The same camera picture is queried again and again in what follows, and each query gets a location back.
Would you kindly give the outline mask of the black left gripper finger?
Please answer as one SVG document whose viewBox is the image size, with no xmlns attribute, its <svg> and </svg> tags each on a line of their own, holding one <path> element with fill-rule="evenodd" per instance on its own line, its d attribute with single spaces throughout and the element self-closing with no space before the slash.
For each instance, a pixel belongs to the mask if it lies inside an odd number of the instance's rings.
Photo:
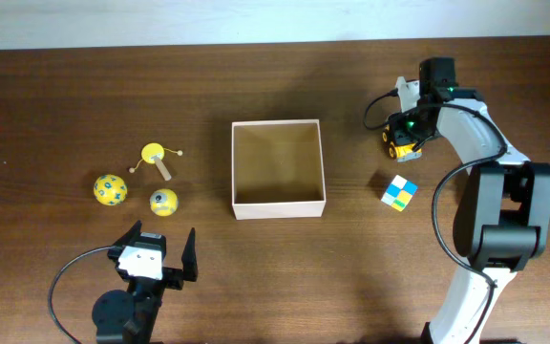
<svg viewBox="0 0 550 344">
<path fill-rule="evenodd" d="M 128 245 L 131 245 L 136 238 L 140 235 L 140 230 L 142 227 L 142 221 L 137 220 L 131 228 L 123 234 L 120 238 L 118 238 L 114 243 L 114 247 L 125 247 Z"/>
<path fill-rule="evenodd" d="M 183 279 L 198 280 L 198 260 L 196 254 L 196 230 L 192 227 L 181 256 Z"/>
</svg>

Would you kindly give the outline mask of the yellow toy truck grey cab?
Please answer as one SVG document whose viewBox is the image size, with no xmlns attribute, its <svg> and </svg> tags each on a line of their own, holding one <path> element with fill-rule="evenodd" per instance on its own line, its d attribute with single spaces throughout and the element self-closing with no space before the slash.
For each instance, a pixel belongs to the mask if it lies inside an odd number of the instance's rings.
<svg viewBox="0 0 550 344">
<path fill-rule="evenodd" d="M 422 150 L 413 150 L 417 144 L 405 127 L 386 125 L 382 133 L 383 142 L 387 145 L 389 155 L 398 162 L 405 162 L 419 159 Z"/>
</svg>

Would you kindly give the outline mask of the multicoloured puzzle cube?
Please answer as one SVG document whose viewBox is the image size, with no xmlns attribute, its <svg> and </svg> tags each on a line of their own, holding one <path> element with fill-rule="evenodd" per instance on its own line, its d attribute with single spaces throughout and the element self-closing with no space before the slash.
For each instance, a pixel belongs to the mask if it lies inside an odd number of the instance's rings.
<svg viewBox="0 0 550 344">
<path fill-rule="evenodd" d="M 418 186 L 415 183 L 396 175 L 386 188 L 386 191 L 381 197 L 381 202 L 397 211 L 403 211 L 413 198 L 417 189 Z"/>
</svg>

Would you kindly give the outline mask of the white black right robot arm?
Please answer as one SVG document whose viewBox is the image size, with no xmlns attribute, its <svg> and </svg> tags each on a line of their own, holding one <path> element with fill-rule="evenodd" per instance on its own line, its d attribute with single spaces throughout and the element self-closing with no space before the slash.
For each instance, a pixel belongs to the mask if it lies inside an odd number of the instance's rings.
<svg viewBox="0 0 550 344">
<path fill-rule="evenodd" d="M 457 269 L 445 301 L 422 331 L 424 343 L 477 343 L 497 299 L 527 263 L 545 250 L 550 224 L 550 164 L 520 153 L 491 119 L 482 95 L 461 88 L 450 57 L 419 65 L 419 78 L 399 77 L 400 111 L 383 139 L 398 161 L 416 159 L 429 140 L 443 138 L 460 159 L 433 194 L 436 241 Z M 438 224 L 444 186 L 466 173 L 448 247 Z"/>
</svg>

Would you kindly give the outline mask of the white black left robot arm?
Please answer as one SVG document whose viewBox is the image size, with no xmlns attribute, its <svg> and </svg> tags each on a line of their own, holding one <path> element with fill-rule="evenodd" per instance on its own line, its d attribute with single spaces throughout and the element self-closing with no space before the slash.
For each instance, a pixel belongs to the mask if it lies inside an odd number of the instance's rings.
<svg viewBox="0 0 550 344">
<path fill-rule="evenodd" d="M 94 303 L 92 319 L 98 343 L 148 343 L 156 324 L 164 292 L 182 290 L 195 282 L 199 270 L 196 255 L 196 230 L 186 240 L 180 269 L 163 264 L 166 237 L 141 230 L 136 222 L 107 249 L 126 290 L 109 290 Z"/>
</svg>

